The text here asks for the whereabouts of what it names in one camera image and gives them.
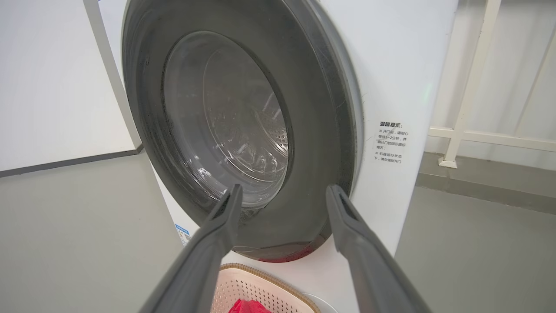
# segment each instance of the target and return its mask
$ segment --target white railing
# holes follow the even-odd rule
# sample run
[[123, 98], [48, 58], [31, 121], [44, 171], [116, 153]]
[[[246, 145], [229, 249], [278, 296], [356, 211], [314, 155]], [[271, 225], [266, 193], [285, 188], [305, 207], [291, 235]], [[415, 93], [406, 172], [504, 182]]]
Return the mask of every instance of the white railing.
[[530, 105], [531, 95], [535, 90], [537, 80], [539, 76], [544, 73], [544, 65], [547, 59], [547, 55], [550, 55], [550, 53], [554, 49], [556, 49], [556, 44], [554, 43], [554, 33], [556, 32], [556, 26], [552, 30], [552, 35], [544, 51], [542, 61], [537, 70], [533, 85], [529, 90], [525, 105], [522, 108], [517, 126], [514, 130], [514, 134], [507, 135], [498, 133], [487, 133], [484, 131], [465, 129], [467, 126], [469, 115], [471, 113], [471, 109], [473, 107], [475, 94], [477, 92], [477, 89], [479, 88], [480, 78], [483, 73], [485, 61], [487, 59], [490, 41], [492, 39], [494, 25], [496, 23], [499, 8], [500, 0], [487, 0], [481, 33], [479, 35], [479, 39], [475, 49], [473, 62], [471, 63], [471, 69], [469, 71], [469, 76], [467, 78], [463, 98], [461, 100], [458, 117], [454, 128], [431, 126], [429, 130], [429, 136], [449, 139], [446, 154], [438, 160], [438, 165], [442, 167], [457, 168], [455, 157], [462, 140], [556, 152], [556, 141], [554, 140], [524, 138], [520, 136], [522, 121], [529, 112], [528, 109]]

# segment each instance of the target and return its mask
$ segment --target washing machine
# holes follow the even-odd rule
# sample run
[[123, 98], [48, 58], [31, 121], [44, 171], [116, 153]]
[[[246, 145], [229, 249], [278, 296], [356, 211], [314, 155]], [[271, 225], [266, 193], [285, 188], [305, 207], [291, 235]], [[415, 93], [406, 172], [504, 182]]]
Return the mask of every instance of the washing machine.
[[184, 245], [241, 184], [237, 246], [222, 262], [274, 275], [323, 312], [357, 312], [325, 188], [341, 186], [395, 253], [456, 5], [127, 1], [128, 102]]

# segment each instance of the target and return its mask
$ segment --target laundry basket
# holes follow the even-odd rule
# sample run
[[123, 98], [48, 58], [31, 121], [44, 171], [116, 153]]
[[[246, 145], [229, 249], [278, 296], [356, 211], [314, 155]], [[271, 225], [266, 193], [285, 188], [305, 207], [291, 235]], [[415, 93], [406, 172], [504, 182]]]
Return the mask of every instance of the laundry basket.
[[264, 272], [238, 263], [222, 265], [211, 313], [228, 313], [237, 299], [256, 300], [272, 313], [320, 313], [305, 295]]

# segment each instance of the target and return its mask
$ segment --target sticker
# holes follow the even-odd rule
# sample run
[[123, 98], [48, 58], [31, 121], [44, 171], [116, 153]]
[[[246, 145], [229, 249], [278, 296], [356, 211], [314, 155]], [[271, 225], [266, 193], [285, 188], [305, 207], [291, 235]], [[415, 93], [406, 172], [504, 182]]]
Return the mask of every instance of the sticker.
[[374, 136], [373, 160], [401, 164], [405, 161], [405, 147], [409, 144], [409, 138], [410, 133], [402, 123], [381, 121]]
[[191, 236], [189, 235], [189, 232], [187, 230], [185, 230], [184, 228], [182, 228], [181, 226], [179, 226], [178, 224], [176, 224], [176, 230], [177, 230], [177, 233], [180, 235], [181, 243], [183, 243], [183, 246], [185, 247], [185, 245], [191, 239]]

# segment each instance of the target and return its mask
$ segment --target washing machine door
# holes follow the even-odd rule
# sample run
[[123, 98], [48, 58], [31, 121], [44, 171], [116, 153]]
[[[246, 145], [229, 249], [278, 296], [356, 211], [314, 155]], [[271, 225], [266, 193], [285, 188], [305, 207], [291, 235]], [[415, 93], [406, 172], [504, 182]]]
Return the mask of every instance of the washing machine door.
[[225, 190], [241, 184], [234, 251], [280, 262], [324, 243], [325, 188], [353, 183], [360, 96], [321, 8], [301, 0], [130, 0], [122, 35], [133, 118], [183, 210], [201, 224]]

